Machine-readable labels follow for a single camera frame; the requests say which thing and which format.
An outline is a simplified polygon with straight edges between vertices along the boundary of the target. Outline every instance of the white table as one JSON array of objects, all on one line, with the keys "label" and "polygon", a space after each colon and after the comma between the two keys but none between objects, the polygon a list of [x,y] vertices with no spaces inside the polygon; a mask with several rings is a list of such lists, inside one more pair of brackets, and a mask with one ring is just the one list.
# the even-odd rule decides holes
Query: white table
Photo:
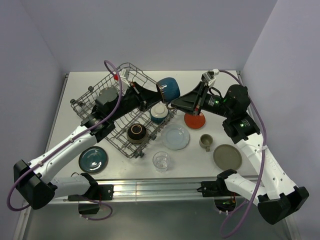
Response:
[{"label": "white table", "polygon": [[[144,73],[155,81],[165,77],[174,77],[179,84],[181,95],[190,92],[201,80],[201,75],[205,71],[144,71]],[[49,149],[54,147],[65,137],[67,137],[78,125],[81,119],[72,110],[70,100],[77,99],[84,94],[89,86],[94,86],[107,72],[71,72],[68,76],[64,93],[57,112],[56,121],[49,143]],[[224,96],[230,85],[237,82],[227,74],[220,73],[217,76],[215,87]],[[213,151],[221,144],[231,144],[233,142],[226,135],[222,127],[223,117],[203,111],[206,123],[201,129],[194,130],[186,127],[190,133],[190,142],[182,150],[174,151],[166,148],[161,143],[161,138],[157,137],[151,141],[143,151],[144,157],[128,159],[114,148],[107,140],[102,140],[97,145],[105,149],[109,161],[107,167],[100,173],[95,174],[97,180],[124,180],[124,179],[167,179],[167,178],[202,178],[216,177],[222,172],[213,161]],[[171,123],[184,123],[184,113],[177,112]],[[206,152],[199,146],[199,138],[202,134],[210,134],[214,139],[211,152]],[[155,153],[165,151],[171,157],[171,165],[167,172],[157,172],[152,158]],[[79,156],[68,163],[58,174],[57,177],[69,177],[72,173],[81,173],[78,165]],[[238,170],[242,176],[256,176],[254,168],[249,160],[242,155],[242,166]]]}]

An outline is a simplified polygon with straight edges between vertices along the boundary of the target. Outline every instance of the clear drinking glass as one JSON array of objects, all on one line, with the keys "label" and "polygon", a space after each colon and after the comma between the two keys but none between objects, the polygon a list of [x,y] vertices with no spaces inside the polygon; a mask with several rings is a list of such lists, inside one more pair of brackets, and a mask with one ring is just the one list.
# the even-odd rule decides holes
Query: clear drinking glass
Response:
[{"label": "clear drinking glass", "polygon": [[160,151],[153,156],[152,161],[157,171],[165,172],[168,170],[170,157],[165,151]]}]

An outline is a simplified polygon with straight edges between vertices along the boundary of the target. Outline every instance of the light blue plate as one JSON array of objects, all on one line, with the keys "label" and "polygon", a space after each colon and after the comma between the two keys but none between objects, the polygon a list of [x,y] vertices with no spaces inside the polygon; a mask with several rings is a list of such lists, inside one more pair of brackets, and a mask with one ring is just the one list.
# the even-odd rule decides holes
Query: light blue plate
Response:
[{"label": "light blue plate", "polygon": [[171,150],[184,149],[190,140],[188,130],[179,124],[168,125],[161,133],[163,145]]}]

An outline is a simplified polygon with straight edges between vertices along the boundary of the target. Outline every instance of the orange plate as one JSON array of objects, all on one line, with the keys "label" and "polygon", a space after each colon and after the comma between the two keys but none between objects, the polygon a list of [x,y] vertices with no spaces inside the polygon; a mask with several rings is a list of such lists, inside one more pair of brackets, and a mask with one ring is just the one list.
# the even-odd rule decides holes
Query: orange plate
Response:
[{"label": "orange plate", "polygon": [[186,113],[184,115],[184,122],[191,129],[199,129],[205,125],[206,118],[202,112],[200,112],[198,116],[193,116]]}]

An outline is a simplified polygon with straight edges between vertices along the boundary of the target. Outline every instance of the dish rack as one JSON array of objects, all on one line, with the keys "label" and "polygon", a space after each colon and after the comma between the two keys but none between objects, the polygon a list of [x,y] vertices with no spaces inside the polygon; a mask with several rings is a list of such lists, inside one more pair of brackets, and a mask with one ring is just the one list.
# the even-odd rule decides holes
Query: dish rack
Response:
[{"label": "dish rack", "polygon": [[[144,88],[157,91],[157,82],[144,74],[141,69],[129,62],[123,63],[117,67],[118,72],[120,72],[122,69],[129,70],[128,80],[130,82],[137,82]],[[72,109],[81,119],[85,119],[89,114],[91,114],[95,105],[95,100],[99,96],[100,91],[111,87],[119,89],[119,82],[116,81],[114,76],[110,73],[96,85],[89,86],[88,91],[77,100],[72,99],[70,101]],[[117,119],[114,122],[115,129],[105,139],[129,159],[143,157],[145,155],[144,149],[147,147],[149,142],[156,139],[157,133],[161,132],[164,126],[174,117],[176,113],[176,109],[169,109],[169,114],[166,119],[158,125],[150,120],[150,113],[148,111],[142,112],[136,108]],[[127,130],[129,126],[135,123],[143,124],[149,133],[149,136],[143,141],[143,143],[139,145],[132,144],[127,139]]]}]

